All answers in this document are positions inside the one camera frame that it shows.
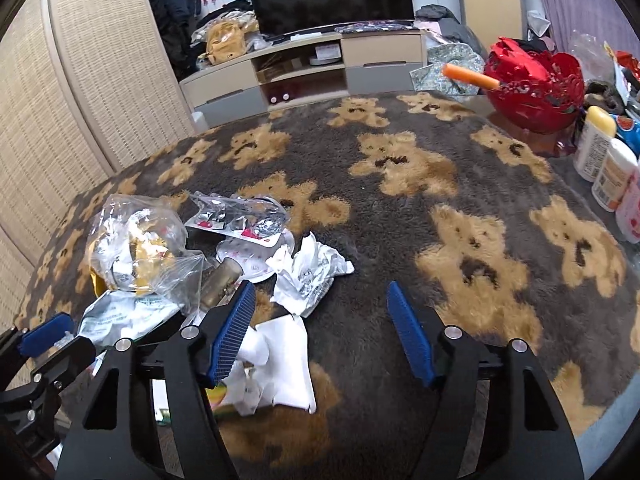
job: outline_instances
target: plastic bottle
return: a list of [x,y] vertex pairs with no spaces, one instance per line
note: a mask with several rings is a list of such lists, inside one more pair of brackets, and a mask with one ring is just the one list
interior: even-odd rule
[[616,223],[626,241],[640,242],[640,168],[636,168],[616,209]]
[[629,179],[638,168],[634,152],[624,142],[613,139],[607,150],[591,193],[600,206],[613,213],[626,191]]
[[574,155],[575,171],[585,180],[593,182],[607,155],[611,139],[616,136],[616,121],[602,108],[592,106],[587,111],[584,128]]

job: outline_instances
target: metal screw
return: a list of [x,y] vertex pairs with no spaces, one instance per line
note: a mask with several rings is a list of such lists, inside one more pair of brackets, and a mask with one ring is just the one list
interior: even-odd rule
[[526,352],[529,346],[522,339],[514,339],[511,341],[511,346],[516,352]]
[[127,339],[126,337],[124,337],[116,341],[116,350],[118,352],[124,352],[126,350],[129,350],[129,348],[131,348],[131,339]]
[[186,326],[180,331],[180,335],[185,339],[193,339],[199,333],[200,333],[200,330],[195,325]]
[[460,339],[462,337],[462,330],[460,330],[457,326],[447,326],[444,329],[444,335],[449,339]]

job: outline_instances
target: blue gripper pad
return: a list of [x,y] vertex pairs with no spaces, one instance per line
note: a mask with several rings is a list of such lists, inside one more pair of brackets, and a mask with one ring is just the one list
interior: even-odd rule
[[231,372],[254,311],[255,286],[247,283],[211,346],[211,368],[207,377],[212,384],[218,384]]
[[66,332],[74,333],[74,322],[69,314],[60,312],[22,336],[18,352],[24,357],[38,357],[60,341]]
[[411,371],[425,386],[430,386],[436,378],[431,345],[397,282],[389,283],[386,290],[386,309],[394,322]]

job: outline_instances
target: woven wall panel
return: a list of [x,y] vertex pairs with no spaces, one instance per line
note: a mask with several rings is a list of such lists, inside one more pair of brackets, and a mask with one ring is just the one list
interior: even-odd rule
[[14,325],[33,266],[0,234],[0,333]]
[[73,198],[107,175],[54,73],[40,0],[27,0],[2,38],[0,66],[0,226],[34,264]]
[[50,8],[71,88],[114,166],[194,135],[148,0],[50,0]]

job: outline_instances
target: yellow cap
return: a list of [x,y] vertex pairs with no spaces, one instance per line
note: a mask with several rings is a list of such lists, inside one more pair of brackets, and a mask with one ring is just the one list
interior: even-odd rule
[[590,106],[587,110],[587,121],[593,124],[603,134],[609,137],[616,136],[616,121],[599,106]]

